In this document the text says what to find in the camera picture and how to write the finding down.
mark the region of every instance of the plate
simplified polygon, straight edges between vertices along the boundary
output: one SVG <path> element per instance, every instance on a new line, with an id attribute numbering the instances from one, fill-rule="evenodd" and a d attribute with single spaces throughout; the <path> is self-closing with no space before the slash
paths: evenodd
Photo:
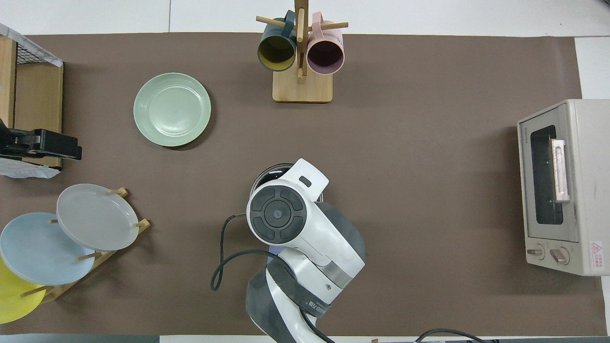
<path id="1" fill-rule="evenodd" d="M 0 234 L 0 255 L 20 278 L 35 284 L 56 286 L 85 276 L 93 258 L 74 259 L 93 253 L 63 232 L 51 213 L 28 213 L 11 220 Z"/>
<path id="2" fill-rule="evenodd" d="M 22 293 L 42 285 L 28 282 L 13 272 L 0 258 L 0 324 L 9 323 L 32 312 L 45 297 L 44 291 L 21 297 Z"/>
<path id="3" fill-rule="evenodd" d="M 108 188 L 75 184 L 57 199 L 57 220 L 75 242 L 94 250 L 123 249 L 135 241 L 138 218 L 129 203 Z"/>
<path id="4" fill-rule="evenodd" d="M 134 102 L 134 120 L 153 143 L 179 146 L 191 142 L 210 121 L 206 89 L 189 75 L 167 73 L 142 86 Z"/>

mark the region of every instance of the mug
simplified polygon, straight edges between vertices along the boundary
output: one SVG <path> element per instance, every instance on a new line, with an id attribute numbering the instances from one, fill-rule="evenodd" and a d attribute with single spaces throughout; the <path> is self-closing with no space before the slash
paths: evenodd
<path id="1" fill-rule="evenodd" d="M 284 27 L 267 24 L 260 39 L 258 55 L 260 63 L 271 71 L 290 68 L 296 59 L 296 32 L 294 31 L 295 13 L 286 12 Z"/>
<path id="2" fill-rule="evenodd" d="M 313 17 L 313 31 L 307 44 L 307 65 L 318 74 L 334 74 L 341 69 L 345 60 L 343 34 L 341 29 L 322 31 L 320 26 L 332 24 L 332 21 L 325 21 L 321 12 L 315 12 Z"/>

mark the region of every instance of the wooden base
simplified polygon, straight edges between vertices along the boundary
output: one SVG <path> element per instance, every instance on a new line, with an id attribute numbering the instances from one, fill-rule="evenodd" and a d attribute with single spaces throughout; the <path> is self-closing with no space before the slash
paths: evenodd
<path id="1" fill-rule="evenodd" d="M 299 79 L 298 62 L 295 61 L 288 70 L 273 72 L 273 99 L 279 103 L 330 103 L 332 75 L 320 75 L 309 70 Z"/>

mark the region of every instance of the warning label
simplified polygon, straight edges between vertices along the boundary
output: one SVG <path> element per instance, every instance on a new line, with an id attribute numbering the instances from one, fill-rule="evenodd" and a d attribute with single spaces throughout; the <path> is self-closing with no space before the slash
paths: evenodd
<path id="1" fill-rule="evenodd" d="M 604 251 L 600 241 L 591 242 L 593 269 L 604 269 Z"/>

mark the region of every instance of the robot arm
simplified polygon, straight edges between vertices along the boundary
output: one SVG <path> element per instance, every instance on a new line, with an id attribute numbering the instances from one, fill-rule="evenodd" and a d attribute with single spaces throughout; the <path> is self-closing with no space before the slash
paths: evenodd
<path id="1" fill-rule="evenodd" d="M 358 230 L 331 205 L 315 202 L 327 184 L 300 159 L 285 175 L 261 185 L 248 202 L 253 234 L 285 247 L 279 257 L 287 265 L 269 263 L 250 280 L 246 295 L 250 318 L 276 342 L 322 342 L 308 321 L 323 316 L 365 264 Z"/>

